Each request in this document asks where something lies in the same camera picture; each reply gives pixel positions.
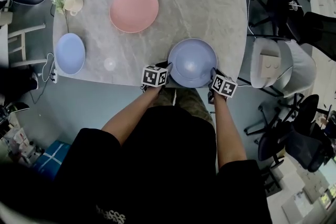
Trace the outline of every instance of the blue box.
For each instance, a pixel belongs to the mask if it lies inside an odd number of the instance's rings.
[[[43,155],[37,159],[32,168],[50,180],[54,180],[69,149],[69,144],[61,141],[53,142]]]

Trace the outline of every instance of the forearm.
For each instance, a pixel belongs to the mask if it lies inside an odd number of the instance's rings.
[[[158,96],[160,88],[161,87],[149,88],[131,104],[111,118],[104,125],[102,130],[114,135],[122,145],[132,133],[149,105]]]
[[[245,160],[245,149],[226,101],[217,93],[215,93],[215,111],[218,167],[221,168],[229,162]]]

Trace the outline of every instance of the marble tabletop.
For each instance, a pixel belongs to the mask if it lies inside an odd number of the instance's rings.
[[[75,75],[62,72],[56,59],[61,76],[139,86],[145,65],[166,61],[179,41],[199,38],[215,50],[218,68],[237,80],[246,43],[246,0],[159,0],[155,22],[136,34],[123,33],[112,25],[112,1],[84,0],[76,16],[55,13],[54,50],[68,30],[86,48],[85,64]]]

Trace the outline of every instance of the plate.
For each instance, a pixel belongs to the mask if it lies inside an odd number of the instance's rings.
[[[148,28],[158,12],[158,0],[113,0],[110,18],[117,29],[137,33]]]
[[[211,69],[217,68],[212,47],[197,38],[182,40],[171,50],[168,63],[173,63],[172,78],[181,86],[198,88],[209,83]]]
[[[79,36],[68,33],[56,45],[56,61],[59,68],[68,75],[79,72],[85,62],[85,47]]]

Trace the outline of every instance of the gray floor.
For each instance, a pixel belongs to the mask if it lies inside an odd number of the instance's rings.
[[[300,1],[300,4],[305,7],[305,11],[308,11],[309,5],[306,0]],[[27,34],[28,59],[45,57],[52,51],[53,17],[50,15],[50,8],[49,0],[35,7],[13,6],[14,19],[9,31],[46,23],[46,29]],[[250,20],[257,22],[265,17],[265,12],[258,4],[252,2]],[[270,34],[270,26],[258,28],[256,34],[260,33]],[[240,72],[240,76],[244,78],[248,78],[252,43],[253,38],[248,38]],[[34,68],[36,72],[41,70],[41,66]],[[207,90],[201,89],[199,92],[206,101]],[[35,99],[40,93],[41,89],[32,91]],[[101,128],[108,119],[140,94],[141,91],[137,87],[60,77],[57,84],[48,82],[44,94],[36,105],[32,103],[29,94],[23,96],[22,99],[30,106],[30,110],[19,113],[18,119],[28,137],[42,147],[47,147],[56,139],[71,143],[81,128]],[[255,122],[261,122],[261,115],[257,110],[260,104],[265,106],[267,116],[271,118],[274,115],[273,108],[276,102],[275,98],[251,87],[238,88],[234,98],[229,100],[228,105],[244,142],[248,158],[257,159],[258,148],[253,141],[259,136],[247,137],[243,130]]]

